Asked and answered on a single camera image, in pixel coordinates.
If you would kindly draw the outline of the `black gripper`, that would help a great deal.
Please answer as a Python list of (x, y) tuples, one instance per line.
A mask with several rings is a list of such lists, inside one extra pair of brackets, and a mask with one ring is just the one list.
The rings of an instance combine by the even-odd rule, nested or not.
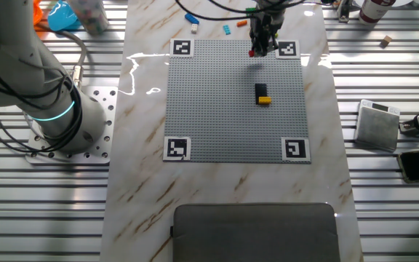
[(279, 46), (276, 33), (284, 22), (283, 12), (260, 12), (250, 17), (250, 55), (266, 56), (276, 51)]

